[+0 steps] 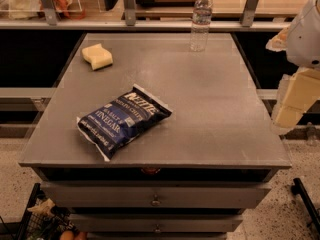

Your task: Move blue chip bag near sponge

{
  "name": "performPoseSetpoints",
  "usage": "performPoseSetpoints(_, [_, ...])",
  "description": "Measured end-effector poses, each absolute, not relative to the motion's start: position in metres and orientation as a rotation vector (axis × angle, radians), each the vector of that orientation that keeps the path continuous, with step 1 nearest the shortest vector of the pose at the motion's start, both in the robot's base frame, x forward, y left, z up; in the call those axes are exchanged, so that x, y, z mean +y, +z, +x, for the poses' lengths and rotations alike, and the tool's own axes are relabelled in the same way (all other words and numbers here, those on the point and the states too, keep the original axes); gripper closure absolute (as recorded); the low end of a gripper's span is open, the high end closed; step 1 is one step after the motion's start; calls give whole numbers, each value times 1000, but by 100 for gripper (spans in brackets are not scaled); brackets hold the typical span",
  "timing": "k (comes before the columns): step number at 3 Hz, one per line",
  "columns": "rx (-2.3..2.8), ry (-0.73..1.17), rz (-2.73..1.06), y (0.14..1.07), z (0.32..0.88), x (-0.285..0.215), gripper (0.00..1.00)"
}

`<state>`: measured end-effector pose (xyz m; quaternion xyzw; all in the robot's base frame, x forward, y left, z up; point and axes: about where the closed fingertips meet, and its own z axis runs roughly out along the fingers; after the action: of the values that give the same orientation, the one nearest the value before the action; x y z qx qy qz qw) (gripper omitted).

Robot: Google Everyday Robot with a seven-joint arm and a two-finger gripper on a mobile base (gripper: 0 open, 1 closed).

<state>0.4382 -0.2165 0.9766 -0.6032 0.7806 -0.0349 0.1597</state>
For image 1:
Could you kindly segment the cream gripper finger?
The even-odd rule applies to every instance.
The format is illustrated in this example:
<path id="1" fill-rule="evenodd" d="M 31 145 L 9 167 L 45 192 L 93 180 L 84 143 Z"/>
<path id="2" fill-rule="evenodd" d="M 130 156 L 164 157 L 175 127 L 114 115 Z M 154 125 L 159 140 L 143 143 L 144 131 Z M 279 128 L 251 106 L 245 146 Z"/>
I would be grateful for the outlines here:
<path id="1" fill-rule="evenodd" d="M 292 76 L 284 74 L 271 115 L 271 131 L 276 135 L 287 134 L 319 98 L 319 70 L 299 67 Z"/>
<path id="2" fill-rule="evenodd" d="M 287 35 L 289 28 L 283 28 L 273 38 L 269 39 L 265 48 L 274 52 L 285 51 L 287 48 Z"/>

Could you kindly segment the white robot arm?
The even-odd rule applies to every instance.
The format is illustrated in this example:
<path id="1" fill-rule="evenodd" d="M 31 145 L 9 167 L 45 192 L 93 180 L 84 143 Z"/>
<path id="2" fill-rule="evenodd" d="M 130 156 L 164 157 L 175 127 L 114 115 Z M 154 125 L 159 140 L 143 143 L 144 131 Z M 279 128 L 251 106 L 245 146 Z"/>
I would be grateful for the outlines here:
<path id="1" fill-rule="evenodd" d="M 320 0 L 309 0 L 266 49 L 285 51 L 287 60 L 298 67 L 292 76 L 282 76 L 271 115 L 271 131 L 285 135 L 320 98 Z"/>

